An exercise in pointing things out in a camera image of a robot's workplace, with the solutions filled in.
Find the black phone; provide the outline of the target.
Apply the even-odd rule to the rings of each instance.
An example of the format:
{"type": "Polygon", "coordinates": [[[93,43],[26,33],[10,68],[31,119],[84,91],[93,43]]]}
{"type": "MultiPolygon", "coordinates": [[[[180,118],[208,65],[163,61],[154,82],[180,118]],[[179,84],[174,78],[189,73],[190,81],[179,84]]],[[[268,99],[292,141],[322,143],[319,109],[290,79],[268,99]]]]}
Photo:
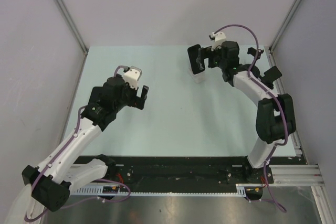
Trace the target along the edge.
{"type": "Polygon", "coordinates": [[[198,49],[201,47],[199,44],[193,45],[187,49],[190,66],[192,68],[192,72],[194,74],[201,73],[203,71],[198,71],[197,65],[196,65],[196,57],[198,56],[198,49]]]}

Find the white phone stand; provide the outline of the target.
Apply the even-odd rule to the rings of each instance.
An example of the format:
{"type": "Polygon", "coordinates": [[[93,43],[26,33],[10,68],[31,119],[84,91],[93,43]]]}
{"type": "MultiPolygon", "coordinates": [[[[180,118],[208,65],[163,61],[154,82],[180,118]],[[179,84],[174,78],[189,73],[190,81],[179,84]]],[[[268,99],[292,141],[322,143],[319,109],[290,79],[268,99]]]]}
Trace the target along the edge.
{"type": "Polygon", "coordinates": [[[189,67],[189,74],[192,77],[192,79],[195,81],[195,83],[201,83],[205,80],[205,72],[194,74],[192,72],[192,68],[189,67]]]}

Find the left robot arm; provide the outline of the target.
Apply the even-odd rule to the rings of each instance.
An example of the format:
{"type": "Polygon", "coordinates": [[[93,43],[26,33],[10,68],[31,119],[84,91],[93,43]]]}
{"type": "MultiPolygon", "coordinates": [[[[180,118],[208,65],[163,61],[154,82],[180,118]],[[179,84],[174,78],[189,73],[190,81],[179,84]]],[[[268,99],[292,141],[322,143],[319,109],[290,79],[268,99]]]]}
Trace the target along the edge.
{"type": "Polygon", "coordinates": [[[73,131],[37,167],[26,166],[22,172],[24,184],[31,184],[31,196],[48,210],[59,210],[77,189],[95,180],[110,182],[115,178],[115,162],[99,155],[88,164],[70,172],[72,164],[83,150],[116,119],[126,106],[142,110],[149,88],[143,86],[138,96],[141,73],[130,69],[123,75],[107,79],[94,87],[89,102],[78,111],[73,131]]]}

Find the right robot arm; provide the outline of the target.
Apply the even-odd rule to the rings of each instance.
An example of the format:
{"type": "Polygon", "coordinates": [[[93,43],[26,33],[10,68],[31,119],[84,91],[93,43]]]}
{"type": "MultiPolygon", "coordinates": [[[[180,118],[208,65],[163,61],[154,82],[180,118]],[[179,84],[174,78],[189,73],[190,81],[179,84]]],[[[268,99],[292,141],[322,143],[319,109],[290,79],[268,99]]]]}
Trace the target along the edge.
{"type": "Polygon", "coordinates": [[[273,92],[273,82],[282,74],[277,67],[268,69],[263,76],[252,64],[239,62],[239,45],[225,41],[216,48],[194,45],[187,50],[193,74],[206,67],[220,68],[224,82],[240,90],[257,107],[256,132],[258,139],[243,164],[242,176],[249,183],[257,183],[267,175],[267,166],[279,146],[288,143],[296,131],[293,99],[289,94],[273,92]]]}

